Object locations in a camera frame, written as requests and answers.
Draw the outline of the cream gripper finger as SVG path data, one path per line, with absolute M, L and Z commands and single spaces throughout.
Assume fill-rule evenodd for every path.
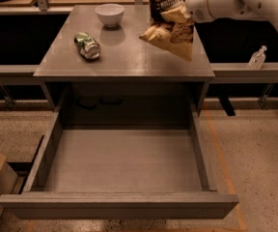
M 162 18 L 167 22 L 186 23 L 190 19 L 184 5 L 178 6 L 166 12 L 161 13 Z

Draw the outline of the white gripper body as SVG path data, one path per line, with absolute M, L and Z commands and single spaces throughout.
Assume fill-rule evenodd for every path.
M 185 0 L 185 7 L 197 23 L 214 21 L 214 17 L 209 12 L 209 0 Z

